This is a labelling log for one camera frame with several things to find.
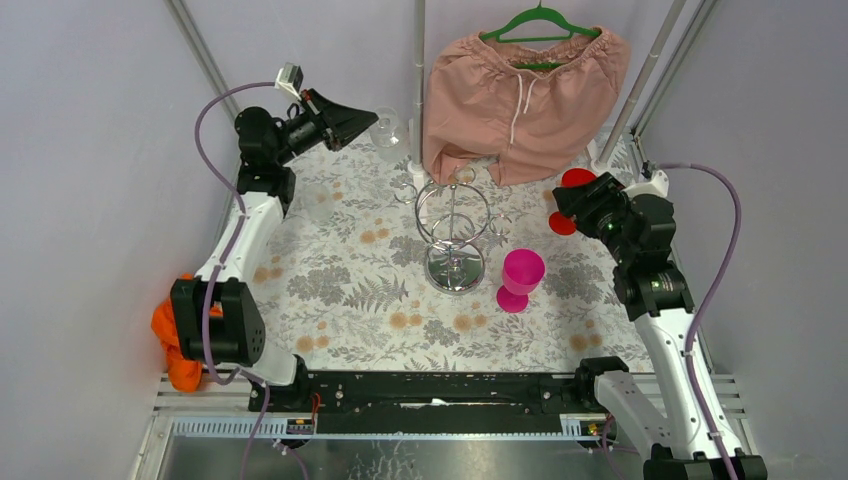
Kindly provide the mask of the red plastic wine glass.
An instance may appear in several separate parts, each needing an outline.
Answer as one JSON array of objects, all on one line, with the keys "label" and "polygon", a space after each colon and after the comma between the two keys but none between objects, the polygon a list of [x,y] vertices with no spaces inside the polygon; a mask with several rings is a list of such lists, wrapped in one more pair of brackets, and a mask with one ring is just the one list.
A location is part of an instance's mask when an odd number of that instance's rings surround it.
[{"label": "red plastic wine glass", "polygon": [[[561,177],[560,186],[566,188],[579,187],[595,180],[597,176],[590,170],[584,168],[572,168],[567,170]],[[577,231],[577,226],[571,218],[562,215],[559,211],[553,212],[548,218],[550,229],[558,235],[572,235]]]}]

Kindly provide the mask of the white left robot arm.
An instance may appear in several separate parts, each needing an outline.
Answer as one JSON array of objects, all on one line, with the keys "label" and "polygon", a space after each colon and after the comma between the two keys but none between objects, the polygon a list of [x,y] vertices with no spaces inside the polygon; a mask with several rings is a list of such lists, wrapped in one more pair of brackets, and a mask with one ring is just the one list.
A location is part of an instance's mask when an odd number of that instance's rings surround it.
[{"label": "white left robot arm", "polygon": [[207,368],[233,365],[251,380],[273,385],[272,398],[285,410],[307,404],[311,387],[297,375],[303,363],[267,344],[248,282],[294,200],[296,175],[289,162],[319,144],[339,151],[377,120],[372,111],[337,104],[314,89],[296,94],[285,118],[258,106],[236,116],[238,177],[222,181],[233,194],[234,210],[209,259],[189,278],[176,280],[170,292],[183,359]]}]

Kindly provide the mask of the clear ribbed wine glass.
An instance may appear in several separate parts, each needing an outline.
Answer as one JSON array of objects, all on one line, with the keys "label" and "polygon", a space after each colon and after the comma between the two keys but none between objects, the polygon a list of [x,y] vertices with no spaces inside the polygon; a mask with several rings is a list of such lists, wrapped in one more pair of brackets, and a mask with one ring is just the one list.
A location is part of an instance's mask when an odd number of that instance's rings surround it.
[{"label": "clear ribbed wine glass", "polygon": [[391,107],[378,107],[375,114],[377,121],[368,133],[378,157],[389,162],[404,160],[409,153],[406,124]]}]

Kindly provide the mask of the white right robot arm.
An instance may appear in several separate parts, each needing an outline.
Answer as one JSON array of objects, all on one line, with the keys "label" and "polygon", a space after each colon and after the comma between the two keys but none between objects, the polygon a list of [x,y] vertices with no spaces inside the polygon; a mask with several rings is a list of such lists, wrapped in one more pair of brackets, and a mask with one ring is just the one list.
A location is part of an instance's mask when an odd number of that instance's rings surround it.
[{"label": "white right robot arm", "polygon": [[573,396],[583,410],[607,411],[634,443],[646,479],[765,479],[764,459],[745,451],[714,389],[697,338],[695,304],[671,259],[673,204],[612,175],[562,180],[559,214],[600,241],[615,261],[614,286],[642,339],[659,387],[658,410],[617,357],[581,361]]}]

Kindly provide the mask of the pink plastic wine glass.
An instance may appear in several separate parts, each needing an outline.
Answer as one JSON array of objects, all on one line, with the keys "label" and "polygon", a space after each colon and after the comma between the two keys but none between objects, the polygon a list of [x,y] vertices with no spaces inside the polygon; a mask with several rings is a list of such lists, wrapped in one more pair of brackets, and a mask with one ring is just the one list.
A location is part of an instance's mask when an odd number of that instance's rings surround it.
[{"label": "pink plastic wine glass", "polygon": [[502,286],[496,293],[498,306],[507,313],[520,313],[529,304],[529,295],[539,286],[546,273],[543,258],[531,249],[509,252],[502,269]]}]

